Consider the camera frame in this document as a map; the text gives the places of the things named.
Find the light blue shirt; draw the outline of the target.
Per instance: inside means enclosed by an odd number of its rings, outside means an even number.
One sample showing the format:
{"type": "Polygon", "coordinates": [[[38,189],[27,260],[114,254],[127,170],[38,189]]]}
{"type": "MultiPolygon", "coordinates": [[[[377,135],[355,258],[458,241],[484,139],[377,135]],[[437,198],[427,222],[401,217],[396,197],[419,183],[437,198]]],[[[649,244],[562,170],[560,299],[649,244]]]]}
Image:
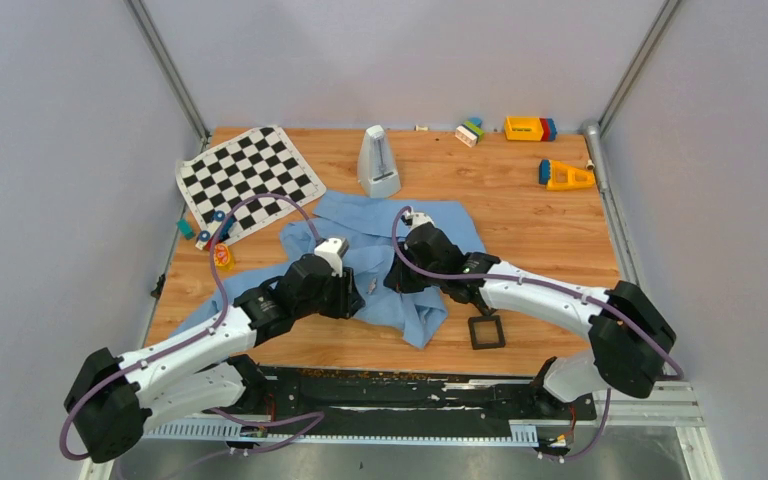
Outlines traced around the light blue shirt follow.
{"type": "MultiPolygon", "coordinates": [[[[328,191],[315,207],[312,223],[323,237],[344,237],[350,244],[344,264],[354,270],[356,285],[365,300],[364,308],[354,318],[393,327],[402,333],[406,343],[423,349],[448,317],[439,289],[400,294],[383,286],[394,256],[391,227],[398,211],[406,205],[428,214],[463,252],[486,251],[472,218],[457,201],[371,199],[328,191]],[[377,288],[368,295],[367,286],[373,278],[377,279],[377,288]]],[[[244,271],[223,280],[229,300],[269,278],[285,274],[291,261],[314,248],[312,234],[304,221],[287,224],[280,232],[280,243],[289,261],[244,271]]],[[[167,338],[217,315],[221,304],[221,295],[215,289],[167,338]]]]}

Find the black square frame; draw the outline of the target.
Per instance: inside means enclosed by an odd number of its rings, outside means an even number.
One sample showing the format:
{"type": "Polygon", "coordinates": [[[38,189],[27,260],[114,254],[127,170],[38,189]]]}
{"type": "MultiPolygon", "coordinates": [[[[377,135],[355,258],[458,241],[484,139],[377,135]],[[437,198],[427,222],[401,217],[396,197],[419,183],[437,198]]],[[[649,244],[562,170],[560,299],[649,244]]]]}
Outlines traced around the black square frame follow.
{"type": "Polygon", "coordinates": [[[506,346],[499,315],[471,317],[467,320],[473,350],[499,349],[506,346]]]}

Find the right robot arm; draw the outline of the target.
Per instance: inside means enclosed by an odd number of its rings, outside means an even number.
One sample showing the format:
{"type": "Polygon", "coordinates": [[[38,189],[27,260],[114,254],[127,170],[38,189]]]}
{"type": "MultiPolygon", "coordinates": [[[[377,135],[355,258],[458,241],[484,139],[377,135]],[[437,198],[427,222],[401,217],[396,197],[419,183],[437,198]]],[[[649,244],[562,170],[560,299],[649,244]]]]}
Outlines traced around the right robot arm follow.
{"type": "Polygon", "coordinates": [[[661,378],[676,335],[642,289],[620,281],[612,288],[556,281],[484,252],[462,252],[426,223],[396,244],[384,284],[400,293],[437,287],[483,314],[507,310],[544,320],[588,341],[576,355],[547,360],[533,380],[531,403],[556,417],[570,403],[612,388],[644,399],[661,378]]]}

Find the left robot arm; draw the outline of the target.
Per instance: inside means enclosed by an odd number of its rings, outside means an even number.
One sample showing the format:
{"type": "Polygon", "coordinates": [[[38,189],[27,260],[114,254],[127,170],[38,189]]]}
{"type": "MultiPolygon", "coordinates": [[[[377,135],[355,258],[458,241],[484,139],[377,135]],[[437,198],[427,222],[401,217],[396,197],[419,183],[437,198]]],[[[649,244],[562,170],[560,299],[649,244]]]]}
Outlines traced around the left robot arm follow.
{"type": "Polygon", "coordinates": [[[106,347],[88,355],[64,401],[62,454],[70,460],[113,460],[175,408],[169,388],[193,382],[202,368],[289,332],[302,318],[348,319],[365,304],[353,269],[335,269],[315,254],[223,301],[217,314],[175,338],[119,356],[106,347]]]}

